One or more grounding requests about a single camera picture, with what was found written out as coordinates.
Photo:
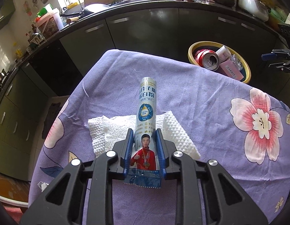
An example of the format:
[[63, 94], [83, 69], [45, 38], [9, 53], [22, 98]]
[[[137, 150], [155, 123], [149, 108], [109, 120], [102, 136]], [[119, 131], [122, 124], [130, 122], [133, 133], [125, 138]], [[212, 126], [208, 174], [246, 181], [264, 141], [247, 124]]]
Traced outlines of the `purple floral tablecloth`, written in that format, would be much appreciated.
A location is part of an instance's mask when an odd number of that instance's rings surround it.
[[94, 160], [135, 128], [141, 80], [157, 82], [156, 127], [200, 161], [217, 160], [269, 222], [290, 208], [290, 109], [202, 67], [109, 50], [65, 101], [41, 148], [29, 203], [75, 158]]

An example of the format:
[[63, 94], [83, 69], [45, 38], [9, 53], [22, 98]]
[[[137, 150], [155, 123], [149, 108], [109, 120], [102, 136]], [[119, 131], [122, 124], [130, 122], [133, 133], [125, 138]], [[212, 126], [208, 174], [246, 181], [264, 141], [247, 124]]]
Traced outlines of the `pink cardboard box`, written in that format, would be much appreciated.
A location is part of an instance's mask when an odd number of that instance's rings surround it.
[[219, 70], [225, 76], [238, 80], [238, 81], [241, 81], [244, 78], [243, 74], [238, 70], [238, 68], [234, 65], [234, 63], [229, 59], [225, 62], [220, 63]]

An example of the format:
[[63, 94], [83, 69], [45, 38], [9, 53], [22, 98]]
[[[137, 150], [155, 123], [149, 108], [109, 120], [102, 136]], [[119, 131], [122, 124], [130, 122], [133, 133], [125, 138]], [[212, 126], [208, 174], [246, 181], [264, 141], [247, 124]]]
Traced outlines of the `red soda can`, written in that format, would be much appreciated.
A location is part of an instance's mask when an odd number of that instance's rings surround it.
[[219, 57], [213, 50], [201, 49], [194, 55], [195, 61], [203, 68], [217, 71], [220, 65]]

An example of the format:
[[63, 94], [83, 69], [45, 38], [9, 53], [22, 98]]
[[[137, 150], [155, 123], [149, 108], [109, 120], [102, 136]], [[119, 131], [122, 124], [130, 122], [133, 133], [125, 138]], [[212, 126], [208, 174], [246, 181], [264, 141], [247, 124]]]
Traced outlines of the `yellow rimmed trash bin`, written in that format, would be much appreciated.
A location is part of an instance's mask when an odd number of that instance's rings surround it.
[[[244, 78], [240, 82], [243, 82], [246, 84], [250, 82], [251, 71], [245, 59], [243, 59], [243, 57], [241, 57], [241, 55], [238, 54], [233, 49], [217, 42], [199, 41], [192, 44], [188, 49], [188, 59], [191, 64], [195, 66], [200, 66], [195, 61], [194, 55], [198, 50], [201, 50], [201, 49], [213, 50], [218, 55], [220, 63], [225, 62], [228, 59], [231, 60], [244, 76]], [[214, 72], [222, 74], [219, 69]]]

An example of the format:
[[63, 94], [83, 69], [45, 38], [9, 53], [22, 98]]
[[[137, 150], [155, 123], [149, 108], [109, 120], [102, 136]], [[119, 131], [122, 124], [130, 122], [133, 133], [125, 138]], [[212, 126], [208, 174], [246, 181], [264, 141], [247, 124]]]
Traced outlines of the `white dish rack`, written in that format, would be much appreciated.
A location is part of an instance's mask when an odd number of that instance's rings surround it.
[[33, 33], [31, 35], [30, 43], [41, 45], [43, 42], [45, 42], [45, 37], [41, 33]]

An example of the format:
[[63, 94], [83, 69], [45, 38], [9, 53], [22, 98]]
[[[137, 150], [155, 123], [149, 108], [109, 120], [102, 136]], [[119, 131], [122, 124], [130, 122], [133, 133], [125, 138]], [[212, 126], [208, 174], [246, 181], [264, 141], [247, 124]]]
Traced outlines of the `pink lidded storage bucket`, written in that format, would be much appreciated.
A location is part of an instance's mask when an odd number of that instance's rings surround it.
[[36, 27], [39, 29], [45, 39], [49, 39], [64, 28], [63, 22], [57, 8], [46, 13], [36, 21]]

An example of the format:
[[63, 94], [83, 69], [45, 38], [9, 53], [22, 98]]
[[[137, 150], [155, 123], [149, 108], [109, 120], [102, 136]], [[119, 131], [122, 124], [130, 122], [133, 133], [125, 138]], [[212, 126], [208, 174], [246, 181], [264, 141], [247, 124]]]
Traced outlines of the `white blue powder sachet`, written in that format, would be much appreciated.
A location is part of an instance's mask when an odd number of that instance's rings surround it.
[[142, 188], [160, 188], [161, 176], [156, 148], [157, 83], [141, 80], [132, 149], [126, 159], [125, 182]]

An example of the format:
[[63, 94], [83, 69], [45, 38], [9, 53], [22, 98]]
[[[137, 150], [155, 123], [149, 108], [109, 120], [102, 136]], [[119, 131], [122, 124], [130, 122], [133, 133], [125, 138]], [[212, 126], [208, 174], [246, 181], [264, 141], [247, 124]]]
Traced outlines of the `white paper napkin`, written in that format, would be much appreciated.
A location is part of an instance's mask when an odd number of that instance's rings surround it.
[[200, 159], [200, 154], [187, 132], [180, 125], [171, 111], [156, 116], [156, 122], [136, 123], [136, 115], [96, 117], [88, 120], [88, 127], [92, 139], [93, 151], [96, 156], [112, 150], [114, 144], [125, 139], [129, 128], [134, 130], [138, 141], [143, 134], [151, 135], [153, 130], [161, 129], [163, 138], [173, 142], [176, 148], [195, 160]]

